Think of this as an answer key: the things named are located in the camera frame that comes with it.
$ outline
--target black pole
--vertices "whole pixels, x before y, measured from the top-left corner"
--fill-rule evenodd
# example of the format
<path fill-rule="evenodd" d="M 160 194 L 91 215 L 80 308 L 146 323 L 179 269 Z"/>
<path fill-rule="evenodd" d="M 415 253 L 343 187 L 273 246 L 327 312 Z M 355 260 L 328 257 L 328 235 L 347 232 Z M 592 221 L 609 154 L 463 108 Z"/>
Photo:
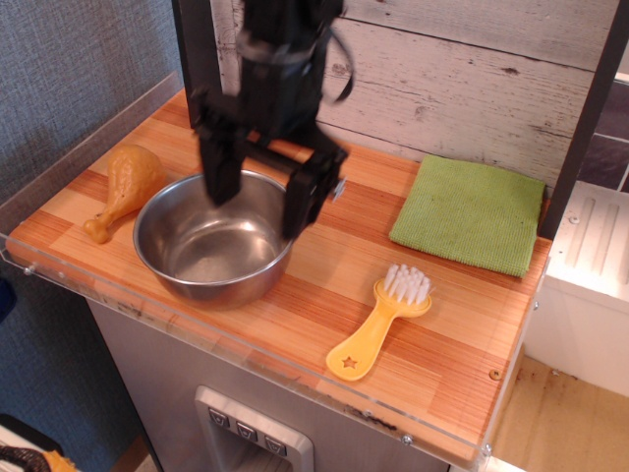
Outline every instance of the black pole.
<path fill-rule="evenodd" d="M 599 122 L 600 114 L 609 95 L 616 72 L 618 72 L 618 66 L 622 60 L 628 40 L 629 0 L 620 0 L 609 29 L 607 41 L 600 56 L 599 65 L 592 80 L 590 91 L 577 123 L 577 128 L 561 167 L 548 212 L 540 229 L 540 236 L 544 238 L 554 239 L 559 229 L 563 212 L 568 206 L 572 189 L 579 176 L 583 158 Z"/>

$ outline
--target wood plank wall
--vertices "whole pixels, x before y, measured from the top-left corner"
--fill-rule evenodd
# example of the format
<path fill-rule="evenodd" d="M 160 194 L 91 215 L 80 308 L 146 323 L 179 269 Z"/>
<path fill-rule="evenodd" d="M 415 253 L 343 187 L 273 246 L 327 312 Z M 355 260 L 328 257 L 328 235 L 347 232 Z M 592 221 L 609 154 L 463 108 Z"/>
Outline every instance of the wood plank wall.
<path fill-rule="evenodd" d="M 242 5 L 211 0 L 226 91 Z M 484 162 L 554 188 L 618 0 L 346 0 L 334 26 L 356 84 L 318 119 L 335 137 L 421 160 Z M 326 93 L 349 77 L 330 47 Z"/>

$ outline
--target black robotic claw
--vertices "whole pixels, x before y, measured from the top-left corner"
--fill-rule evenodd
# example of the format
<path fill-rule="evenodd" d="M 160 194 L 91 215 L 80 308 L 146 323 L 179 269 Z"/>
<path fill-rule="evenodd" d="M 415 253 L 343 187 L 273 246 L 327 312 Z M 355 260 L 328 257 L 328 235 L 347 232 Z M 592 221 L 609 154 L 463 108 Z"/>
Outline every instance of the black robotic claw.
<path fill-rule="evenodd" d="M 342 11 L 343 0 L 245 0 L 238 96 L 210 96 L 202 89 L 191 96 L 199 112 L 195 128 L 207 191 L 218 205 L 239 192 L 246 155 L 286 164 L 286 156 L 267 148 L 271 140 L 313 150 L 306 163 L 289 165 L 283 216 L 287 239 L 315 222 L 348 155 L 315 122 L 326 48 L 333 37 L 330 25 Z M 261 135 L 255 143 L 249 141 L 251 131 Z"/>

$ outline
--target dispenser button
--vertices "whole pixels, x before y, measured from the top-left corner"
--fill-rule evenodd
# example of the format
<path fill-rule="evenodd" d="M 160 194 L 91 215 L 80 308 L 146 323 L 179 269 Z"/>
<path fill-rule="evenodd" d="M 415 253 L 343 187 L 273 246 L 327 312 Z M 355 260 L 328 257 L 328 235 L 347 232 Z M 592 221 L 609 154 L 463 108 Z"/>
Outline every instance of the dispenser button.
<path fill-rule="evenodd" d="M 221 413 L 220 411 L 216 411 L 213 408 L 209 409 L 209 417 L 214 422 L 214 424 L 220 426 L 221 428 L 229 428 L 229 418 L 227 415 Z"/>
<path fill-rule="evenodd" d="M 286 457 L 286 446 L 283 443 L 273 438 L 270 438 L 269 436 L 265 436 L 264 440 L 266 441 L 266 448 L 268 450 L 270 450 L 274 454 Z"/>
<path fill-rule="evenodd" d="M 251 426 L 247 426 L 246 424 L 237 421 L 236 428 L 238 428 L 238 434 L 241 438 L 245 438 L 252 443 L 257 443 L 257 432 Z"/>

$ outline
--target green towel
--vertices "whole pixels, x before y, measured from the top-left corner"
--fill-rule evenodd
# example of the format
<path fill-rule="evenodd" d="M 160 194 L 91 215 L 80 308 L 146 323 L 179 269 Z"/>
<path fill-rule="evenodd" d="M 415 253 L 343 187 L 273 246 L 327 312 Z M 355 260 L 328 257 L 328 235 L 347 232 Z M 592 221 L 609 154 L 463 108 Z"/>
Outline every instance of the green towel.
<path fill-rule="evenodd" d="M 427 155 L 389 237 L 470 266 L 523 277 L 544 183 L 488 165 Z"/>

